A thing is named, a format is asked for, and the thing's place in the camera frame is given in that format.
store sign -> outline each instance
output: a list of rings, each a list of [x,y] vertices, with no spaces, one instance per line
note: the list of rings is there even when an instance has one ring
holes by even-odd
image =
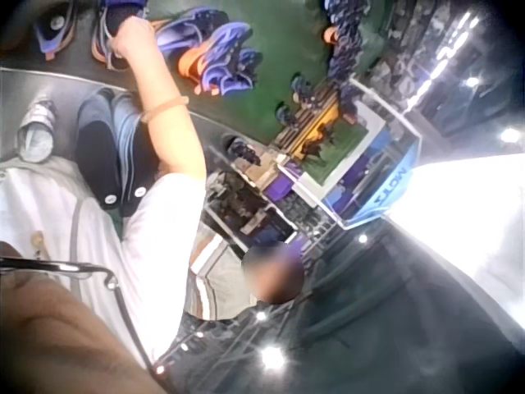
[[[397,167],[386,178],[385,182],[377,189],[367,203],[349,220],[349,223],[359,222],[364,219],[380,217],[392,204],[397,201],[407,190],[412,169],[418,159],[418,142],[410,147]]]

blue sign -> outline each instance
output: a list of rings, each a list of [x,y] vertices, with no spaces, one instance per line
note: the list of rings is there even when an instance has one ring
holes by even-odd
[[[412,169],[418,160],[418,142],[410,147],[397,167],[377,189],[376,193],[346,224],[351,226],[355,222],[379,218],[395,203],[407,190]]]

orange bracelet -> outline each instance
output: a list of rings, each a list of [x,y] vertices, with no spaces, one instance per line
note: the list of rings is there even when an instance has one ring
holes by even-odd
[[[162,113],[173,107],[178,107],[179,105],[188,105],[188,103],[189,98],[187,96],[175,97],[173,100],[166,101],[154,109],[143,112],[143,114],[140,116],[140,121],[143,123],[149,123],[149,121],[151,121],[159,113]]]

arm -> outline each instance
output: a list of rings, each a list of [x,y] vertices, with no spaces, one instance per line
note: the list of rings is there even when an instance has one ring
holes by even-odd
[[[180,97],[148,21],[134,16],[127,19],[112,48],[130,64],[145,111]],[[149,121],[148,129],[155,152],[168,172],[206,177],[203,148],[186,106],[159,113]]]

hand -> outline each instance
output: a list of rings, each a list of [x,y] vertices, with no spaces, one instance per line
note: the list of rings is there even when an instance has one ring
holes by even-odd
[[[160,53],[155,30],[145,19],[131,16],[122,22],[110,46],[113,52],[129,63],[145,59],[150,53]]]

